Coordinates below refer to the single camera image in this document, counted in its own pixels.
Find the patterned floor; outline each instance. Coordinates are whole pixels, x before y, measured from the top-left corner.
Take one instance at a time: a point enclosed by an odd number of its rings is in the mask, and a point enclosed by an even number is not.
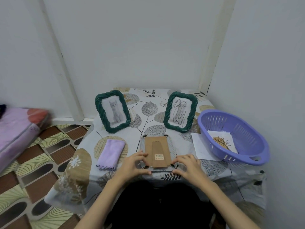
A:
[[[0,174],[0,229],[72,229],[76,214],[44,197],[66,169],[87,126],[52,125]]]

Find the baseboard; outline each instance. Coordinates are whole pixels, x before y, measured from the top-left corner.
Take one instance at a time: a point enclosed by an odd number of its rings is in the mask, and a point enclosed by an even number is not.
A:
[[[94,118],[85,118],[82,121],[75,121],[73,118],[53,118],[53,125],[91,125]]]

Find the purple plastic basket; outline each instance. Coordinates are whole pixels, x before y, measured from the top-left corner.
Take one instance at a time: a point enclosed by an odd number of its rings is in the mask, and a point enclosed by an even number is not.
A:
[[[206,148],[219,159],[249,165],[263,165],[269,161],[267,141],[243,119],[219,110],[205,110],[198,116],[198,124]],[[208,130],[231,133],[238,154],[220,146],[209,135]]]

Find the white wall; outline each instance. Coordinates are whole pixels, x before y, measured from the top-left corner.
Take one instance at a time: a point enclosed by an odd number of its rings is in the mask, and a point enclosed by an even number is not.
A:
[[[0,0],[0,103],[71,117],[23,0]]]
[[[305,0],[237,0],[208,91],[269,142],[266,228],[304,228]]]
[[[84,116],[113,87],[198,88],[223,0],[44,0]]]

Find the picture frame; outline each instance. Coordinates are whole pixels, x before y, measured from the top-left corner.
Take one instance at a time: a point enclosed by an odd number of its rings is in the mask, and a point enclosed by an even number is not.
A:
[[[128,107],[120,91],[98,94],[95,97],[95,106],[107,132],[116,133],[130,125]]]
[[[173,92],[168,98],[164,126],[178,132],[187,132],[192,127],[197,104],[196,96]]]

